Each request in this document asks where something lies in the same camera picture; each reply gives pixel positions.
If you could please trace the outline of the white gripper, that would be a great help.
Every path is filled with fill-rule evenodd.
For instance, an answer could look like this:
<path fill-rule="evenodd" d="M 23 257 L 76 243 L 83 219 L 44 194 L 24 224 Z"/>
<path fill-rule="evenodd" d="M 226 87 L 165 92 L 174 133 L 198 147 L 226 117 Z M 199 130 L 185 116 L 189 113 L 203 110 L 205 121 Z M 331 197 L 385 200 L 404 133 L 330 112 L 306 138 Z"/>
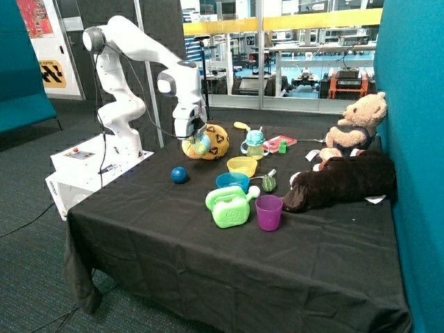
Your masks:
<path fill-rule="evenodd" d="M 173 111 L 175 134 L 178 139 L 184 140 L 199 136 L 206 131 L 207 113 L 202 101 L 197 103 L 179 103 Z"/>

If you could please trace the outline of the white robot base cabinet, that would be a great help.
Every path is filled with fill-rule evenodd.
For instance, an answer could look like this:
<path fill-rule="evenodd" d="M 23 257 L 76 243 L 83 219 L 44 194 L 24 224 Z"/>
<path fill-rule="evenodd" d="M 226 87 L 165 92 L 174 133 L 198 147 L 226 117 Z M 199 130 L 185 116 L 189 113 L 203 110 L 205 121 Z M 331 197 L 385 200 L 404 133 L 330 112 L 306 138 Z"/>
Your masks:
<path fill-rule="evenodd" d="M 46 185 L 63 221 L 68 211 L 88 196 L 152 156 L 151 151 L 121 150 L 114 135 L 97 135 L 51 156 L 55 172 Z"/>

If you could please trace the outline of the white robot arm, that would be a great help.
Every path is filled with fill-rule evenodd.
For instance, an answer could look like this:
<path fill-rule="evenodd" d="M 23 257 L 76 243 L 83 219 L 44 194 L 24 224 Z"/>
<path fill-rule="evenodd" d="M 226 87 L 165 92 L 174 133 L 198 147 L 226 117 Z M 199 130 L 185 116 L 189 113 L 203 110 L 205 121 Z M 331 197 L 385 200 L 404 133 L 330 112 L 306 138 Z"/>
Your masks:
<path fill-rule="evenodd" d="M 122 16 L 112 17 L 106 25 L 85 29 L 83 43 L 94 55 L 102 88 L 115 98 L 99 109 L 98 117 L 116 136 L 120 155 L 139 157 L 142 154 L 139 133 L 129 123 L 146 110 L 145 102 L 135 96 L 127 84 L 121 56 L 158 62 L 166 67 L 157 77 L 157 87 L 161 93 L 178 100 L 172 114 L 176 137 L 192 158 L 202 158 L 209 153 L 211 141 L 205 134 L 207 112 L 195 62 L 181 60 Z"/>

